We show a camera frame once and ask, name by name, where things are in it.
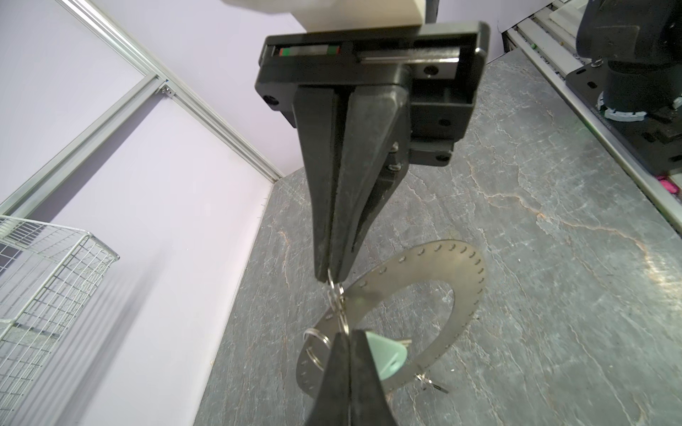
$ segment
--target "metal ring plate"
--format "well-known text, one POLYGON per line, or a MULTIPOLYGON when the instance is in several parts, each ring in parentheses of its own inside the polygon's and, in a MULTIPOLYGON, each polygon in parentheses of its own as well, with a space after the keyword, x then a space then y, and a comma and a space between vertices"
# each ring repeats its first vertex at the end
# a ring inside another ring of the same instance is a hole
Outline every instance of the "metal ring plate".
MULTIPOLYGON (((435 362, 459 337, 474 314, 486 283, 485 262, 477 250, 463 241, 440 240, 418 245, 380 264, 344 292, 346 317, 353 328, 381 301, 412 284, 439 280, 454 292, 453 309, 440 334, 419 355, 409 360, 397 373, 382 381, 386 393, 414 380, 417 374, 435 362)), ((334 312, 329 308, 314 326, 333 337, 340 331, 334 312)), ((296 381, 303 392, 314 397, 322 380, 322 371, 308 358, 311 350, 327 362, 329 349, 318 339, 308 338, 297 359, 296 381)))

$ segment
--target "gray marble table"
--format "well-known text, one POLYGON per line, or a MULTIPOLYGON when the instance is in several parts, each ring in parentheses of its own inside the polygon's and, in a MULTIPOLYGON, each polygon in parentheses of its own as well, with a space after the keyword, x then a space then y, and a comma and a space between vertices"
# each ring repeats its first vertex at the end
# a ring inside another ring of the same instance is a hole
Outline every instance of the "gray marble table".
MULTIPOLYGON (((445 168, 411 166, 350 282, 436 239, 478 246, 486 296, 417 384, 388 396, 407 425, 682 425, 682 241, 520 50, 485 73, 445 168)), ((428 343, 451 295, 422 283, 368 326, 428 343)), ((325 311, 302 170, 275 184, 195 425, 301 425, 302 332, 325 311)))

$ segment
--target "metal key ring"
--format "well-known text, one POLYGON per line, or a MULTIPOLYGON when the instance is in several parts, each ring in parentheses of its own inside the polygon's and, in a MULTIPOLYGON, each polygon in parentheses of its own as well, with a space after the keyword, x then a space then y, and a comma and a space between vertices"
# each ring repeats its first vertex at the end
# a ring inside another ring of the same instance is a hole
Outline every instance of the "metal key ring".
MULTIPOLYGON (((327 346, 327 349, 331 350, 331 342, 329 341, 329 338, 327 336, 325 336, 324 334, 320 333, 320 331, 318 329, 310 328, 310 329, 305 330, 303 332, 303 340, 307 339, 308 336, 317 337, 318 339, 320 339, 322 341, 322 343, 325 344, 325 346, 327 346)), ((310 358, 312 363, 315 364, 316 367, 318 367, 322 371, 325 370, 325 368, 322 366, 322 362, 320 361, 320 358, 318 358, 317 355, 315 355, 315 353, 313 353, 312 346, 308 346, 306 348, 306 354, 308 354, 308 357, 310 358)))
POLYGON ((351 329, 348 325, 348 319, 346 318, 346 307, 345 298, 343 295, 344 292, 343 286, 333 281, 333 279, 331 278, 330 269, 327 269, 327 278, 329 282, 329 292, 327 295, 329 297, 329 304, 331 305, 331 310, 338 317, 339 328, 341 329, 341 331, 346 333, 346 335, 349 335, 351 329))

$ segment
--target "metal wire basket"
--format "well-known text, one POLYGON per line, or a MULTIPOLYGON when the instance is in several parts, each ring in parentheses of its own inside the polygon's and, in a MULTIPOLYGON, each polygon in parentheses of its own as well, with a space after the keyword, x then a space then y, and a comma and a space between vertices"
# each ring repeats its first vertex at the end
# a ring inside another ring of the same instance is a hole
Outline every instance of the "metal wire basket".
POLYGON ((90 232, 0 215, 0 424, 118 259, 90 232))

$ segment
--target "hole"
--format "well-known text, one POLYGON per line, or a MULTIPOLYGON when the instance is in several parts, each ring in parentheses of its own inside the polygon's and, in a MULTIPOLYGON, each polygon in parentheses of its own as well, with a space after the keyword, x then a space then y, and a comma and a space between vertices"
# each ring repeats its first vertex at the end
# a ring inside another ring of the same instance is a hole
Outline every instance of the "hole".
POLYGON ((274 97, 272 97, 270 95, 263 96, 263 100, 265 101, 266 104, 272 105, 272 106, 280 104, 280 101, 278 101, 277 99, 275 99, 274 97))
POLYGON ((644 132, 644 133, 642 133, 642 137, 651 143, 656 142, 656 137, 651 133, 644 132))
POLYGON ((355 328, 372 329, 390 339, 412 339, 407 347, 407 359, 413 360, 433 343, 447 324, 454 297, 452 288, 445 282, 417 282, 383 300, 355 328))
POLYGON ((438 74, 438 67, 435 65, 429 65, 427 67, 424 67, 424 74, 433 77, 436 74, 438 74))

